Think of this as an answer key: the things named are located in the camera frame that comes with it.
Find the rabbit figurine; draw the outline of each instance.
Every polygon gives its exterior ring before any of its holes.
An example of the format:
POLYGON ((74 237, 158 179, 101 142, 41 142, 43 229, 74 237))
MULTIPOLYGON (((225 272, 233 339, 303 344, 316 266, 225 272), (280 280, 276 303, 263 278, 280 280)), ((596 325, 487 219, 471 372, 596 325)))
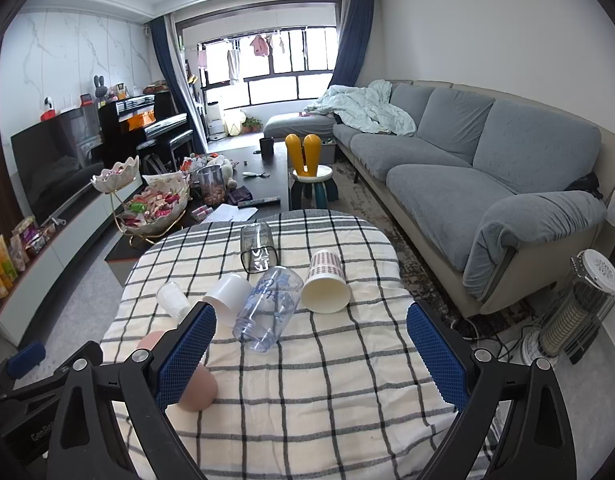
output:
POLYGON ((94 86, 96 87, 94 96, 97 99, 103 99, 107 95, 107 86, 104 85, 104 77, 102 75, 94 76, 94 86))

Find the sofa back cushion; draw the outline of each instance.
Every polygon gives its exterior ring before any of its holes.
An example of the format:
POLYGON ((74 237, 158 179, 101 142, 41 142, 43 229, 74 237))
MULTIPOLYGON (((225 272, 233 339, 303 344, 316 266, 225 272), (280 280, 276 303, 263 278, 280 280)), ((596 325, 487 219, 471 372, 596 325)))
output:
POLYGON ((409 113, 418 128, 433 90, 434 88, 431 86, 394 85, 389 102, 409 113))
POLYGON ((485 95, 435 88, 416 136, 472 164, 492 104, 494 98, 485 95))
POLYGON ((590 173, 600 148, 601 132, 592 123, 498 99, 473 167, 518 193, 562 191, 590 173))

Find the dark table top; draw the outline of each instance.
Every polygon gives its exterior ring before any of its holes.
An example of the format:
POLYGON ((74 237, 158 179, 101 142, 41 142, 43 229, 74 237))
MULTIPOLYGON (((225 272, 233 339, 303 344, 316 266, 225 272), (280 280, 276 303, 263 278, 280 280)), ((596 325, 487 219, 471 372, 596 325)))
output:
MULTIPOLYGON (((269 196, 281 197, 280 203, 258 206, 258 211, 252 216, 252 220, 277 215, 290 210, 288 154, 285 144, 282 142, 275 142, 274 157, 268 160, 263 160, 260 154, 254 154, 256 150, 258 150, 258 146, 248 146, 246 148, 237 148, 235 150, 220 152, 220 155, 226 156, 233 162, 238 162, 233 176, 234 180, 238 183, 238 187, 246 186, 255 199, 267 198, 269 196), (269 173, 270 176, 268 178, 261 178, 258 176, 245 178, 242 175, 244 171, 251 171, 252 173, 269 173)), ((172 227, 168 234, 196 225, 197 221, 192 218, 190 213, 201 205, 203 205, 203 201, 192 198, 185 209, 184 217, 172 227)), ((137 243, 135 239, 133 242, 135 247, 130 245, 130 237, 121 237, 105 257, 105 261, 138 260, 150 247, 152 247, 151 244, 145 241, 137 243)))

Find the plaid tablecloth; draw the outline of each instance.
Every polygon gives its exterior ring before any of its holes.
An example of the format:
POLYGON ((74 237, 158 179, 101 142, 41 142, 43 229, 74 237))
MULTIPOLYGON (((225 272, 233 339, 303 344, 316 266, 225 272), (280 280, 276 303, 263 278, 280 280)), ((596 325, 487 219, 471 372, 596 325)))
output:
MULTIPOLYGON (((199 413, 169 406, 177 434, 209 478, 416 478, 456 412, 405 329, 412 297, 401 286, 395 250, 376 227, 343 213, 296 211, 267 222, 281 264, 302 278, 316 250, 338 252, 351 303, 327 315, 299 306, 265 354, 217 325, 203 364, 219 383, 219 397, 199 413)), ((150 249, 102 340, 104 360, 123 361, 147 333, 175 327, 156 303, 166 281, 177 282, 194 303, 227 272, 247 277, 240 226, 198 225, 150 249)), ((153 478, 124 404, 115 411, 137 472, 153 478)), ((470 478, 484 475, 497 436, 493 424, 470 478)))

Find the white tag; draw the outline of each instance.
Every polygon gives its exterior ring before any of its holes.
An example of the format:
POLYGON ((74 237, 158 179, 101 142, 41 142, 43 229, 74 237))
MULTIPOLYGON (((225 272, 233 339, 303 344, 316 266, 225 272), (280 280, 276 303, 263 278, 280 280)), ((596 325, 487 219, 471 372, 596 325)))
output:
POLYGON ((609 205, 607 206, 607 216, 605 219, 608 224, 615 227, 615 190, 612 193, 612 198, 609 200, 609 205))

